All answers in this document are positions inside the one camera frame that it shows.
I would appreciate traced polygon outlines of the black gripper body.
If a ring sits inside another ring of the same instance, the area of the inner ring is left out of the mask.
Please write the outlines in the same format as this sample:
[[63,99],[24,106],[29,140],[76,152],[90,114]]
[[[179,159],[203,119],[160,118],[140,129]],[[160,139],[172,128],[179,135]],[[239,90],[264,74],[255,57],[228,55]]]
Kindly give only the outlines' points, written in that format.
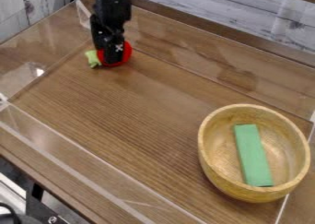
[[132,18],[132,0],[95,0],[91,28],[100,31],[123,31]]

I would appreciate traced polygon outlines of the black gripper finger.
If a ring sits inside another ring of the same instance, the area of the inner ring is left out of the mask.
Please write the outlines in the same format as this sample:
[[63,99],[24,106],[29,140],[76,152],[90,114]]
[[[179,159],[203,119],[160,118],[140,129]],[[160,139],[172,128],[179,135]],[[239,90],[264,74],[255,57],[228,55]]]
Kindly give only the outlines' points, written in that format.
[[124,37],[120,31],[103,38],[103,59],[112,65],[122,61],[124,52]]
[[90,17],[90,26],[91,26],[91,35],[92,35],[95,48],[100,50],[104,46],[103,26],[96,15],[92,15]]

